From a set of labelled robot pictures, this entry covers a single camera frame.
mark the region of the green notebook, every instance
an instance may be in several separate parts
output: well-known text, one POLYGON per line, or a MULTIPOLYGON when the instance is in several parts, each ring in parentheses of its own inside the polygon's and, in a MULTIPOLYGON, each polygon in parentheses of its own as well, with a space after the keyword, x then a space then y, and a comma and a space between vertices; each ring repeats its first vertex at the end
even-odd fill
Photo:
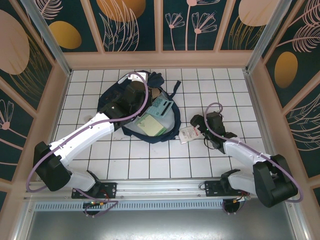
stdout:
POLYGON ((160 136, 167 130, 148 113, 144 114, 135 124, 150 137, 160 136))

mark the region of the backpack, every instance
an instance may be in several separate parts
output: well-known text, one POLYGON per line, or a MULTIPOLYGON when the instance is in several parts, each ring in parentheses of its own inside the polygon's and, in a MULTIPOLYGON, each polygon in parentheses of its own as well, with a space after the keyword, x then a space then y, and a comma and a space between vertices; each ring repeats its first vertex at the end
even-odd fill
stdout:
MULTIPOLYGON (((173 101, 173 97, 175 96, 175 94, 181 84, 181 81, 176 82, 176 84, 173 88, 173 93, 169 95, 161 87, 161 85, 165 82, 161 73, 156 73, 156 72, 150 73, 148 71, 141 71, 141 72, 145 72, 148 74, 147 85, 149 87, 161 89, 162 92, 164 93, 164 95, 167 97, 167 99, 169 101, 173 101)), ((131 80, 128 79, 128 75, 125 75, 118 82, 116 82, 109 89, 107 89, 102 94, 102 96, 99 98, 97 110, 99 111, 105 104, 111 102, 119 93, 123 94, 126 89, 126 86, 128 84, 130 84, 130 82, 131 82, 131 80)), ((172 140, 175 138, 175 136, 177 136, 179 134, 179 129, 181 126, 180 110, 174 101, 173 101, 173 105, 172 105, 170 111, 172 111, 174 114, 174 125, 173 125, 172 129, 167 130, 162 135, 148 136, 148 135, 144 135, 142 133, 136 132, 136 131, 134 131, 128 127, 125 127, 125 126, 122 127, 123 133, 127 136, 132 136, 132 135, 136 136, 137 138, 139 138, 145 142, 151 143, 151 144, 172 140)))

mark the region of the white tile floor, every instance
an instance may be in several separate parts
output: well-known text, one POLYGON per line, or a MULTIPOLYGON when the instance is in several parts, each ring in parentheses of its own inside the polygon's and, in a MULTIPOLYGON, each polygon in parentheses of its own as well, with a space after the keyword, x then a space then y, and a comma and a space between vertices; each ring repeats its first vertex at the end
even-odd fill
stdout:
MULTIPOLYGON (((55 139, 70 134, 96 114, 100 95, 120 77, 133 69, 78 70, 72 73, 55 139)), ((173 98, 181 112, 181 128, 191 118, 203 115, 212 102, 224 105, 222 115, 228 132, 238 135, 248 145, 264 152, 264 144, 241 69, 190 68, 151 69, 162 73, 162 85, 172 93, 177 80, 182 81, 173 98)), ((208 149, 202 139, 180 144, 178 139, 149 144, 125 136, 121 129, 84 149, 70 164, 72 168, 91 170, 100 179, 210 178, 232 168, 246 167, 218 150, 208 149)))

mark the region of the purple cable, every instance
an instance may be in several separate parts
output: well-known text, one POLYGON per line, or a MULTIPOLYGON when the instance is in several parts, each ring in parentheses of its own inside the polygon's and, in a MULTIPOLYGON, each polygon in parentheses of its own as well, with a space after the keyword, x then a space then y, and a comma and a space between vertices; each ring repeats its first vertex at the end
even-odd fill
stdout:
POLYGON ((227 142, 231 142, 231 143, 234 143, 234 144, 237 144, 237 145, 241 145, 245 148, 247 148, 249 151, 253 152, 254 154, 258 155, 258 156, 261 156, 263 159, 267 160, 268 162, 270 162, 272 165, 274 165, 276 168, 278 168, 281 172, 284 173, 284 175, 286 175, 292 182, 293 184, 296 186, 296 188, 298 189, 298 191, 300 192, 300 198, 297 199, 297 200, 286 200, 286 202, 288 203, 300 203, 303 199, 304 199, 304 192, 302 191, 302 188, 300 187, 300 185, 297 183, 297 181, 285 170, 283 169, 280 165, 278 165, 277 163, 275 163, 274 161, 272 161, 270 158, 268 158, 267 156, 261 154, 260 152, 256 151, 255 149, 253 149, 252 147, 248 146, 247 144, 243 143, 243 142, 237 142, 233 139, 229 139, 229 138, 225 138, 223 136, 220 136, 219 134, 215 133, 208 125, 207 123, 207 113, 209 111, 209 108, 212 106, 212 105, 218 105, 219 106, 219 113, 222 112, 222 110, 224 109, 224 107, 222 106, 221 103, 219 102, 213 102, 211 103, 205 110, 204 112, 204 123, 207 127, 207 129, 213 134, 215 135, 216 137, 220 138, 220 139, 223 139, 227 142))
MULTIPOLYGON (((55 151, 57 151, 58 149, 62 148, 64 145, 66 145, 68 142, 70 142, 72 139, 74 139, 76 136, 78 136, 79 134, 83 133, 84 131, 86 131, 87 129, 90 129, 92 127, 94 127, 95 125, 98 125, 98 124, 103 124, 103 123, 113 123, 113 122, 120 122, 120 121, 125 121, 125 120, 128 120, 128 119, 132 119, 134 118, 135 116, 137 116, 146 106, 147 104, 147 101, 148 101, 148 95, 149 95, 149 92, 148 92, 148 85, 147 85, 147 82, 144 80, 144 78, 137 72, 130 72, 128 74, 128 77, 130 77, 132 74, 134 75, 137 75, 143 82, 144 84, 144 88, 145 88, 145 99, 144 99, 144 102, 142 104, 142 106, 139 108, 139 110, 137 112, 135 112, 134 114, 130 115, 130 116, 126 116, 126 117, 123 117, 123 118, 116 118, 116 119, 107 119, 107 120, 101 120, 101 121, 97 121, 87 127, 85 127, 84 129, 81 129, 80 131, 74 133, 71 137, 69 137, 68 139, 66 139, 65 141, 63 141, 59 146, 57 146, 56 148, 54 148, 52 151, 48 152, 45 156, 43 156, 35 165, 34 167, 32 168, 27 180, 26 180, 26 184, 25 184, 25 187, 26 187, 26 190, 29 192, 29 193, 37 193, 45 188, 47 188, 47 186, 42 186, 38 189, 35 189, 35 190, 32 190, 30 189, 30 181, 31 181, 31 177, 32 175, 36 172, 36 169, 40 166, 40 164, 42 164, 51 154, 53 154, 55 151)), ((98 202, 103 202, 103 203, 115 203, 113 204, 111 207, 109 207, 107 210, 103 211, 102 214, 105 214, 106 212, 108 212, 111 208, 113 208, 114 206, 116 206, 118 204, 118 201, 105 201, 105 200, 100 200, 100 199, 97 199, 97 198, 94 198, 94 197, 91 197, 87 194, 85 194, 83 191, 81 191, 80 189, 76 189, 79 193, 81 193, 82 195, 84 195, 85 197, 89 198, 89 199, 92 199, 94 201, 98 201, 98 202)))

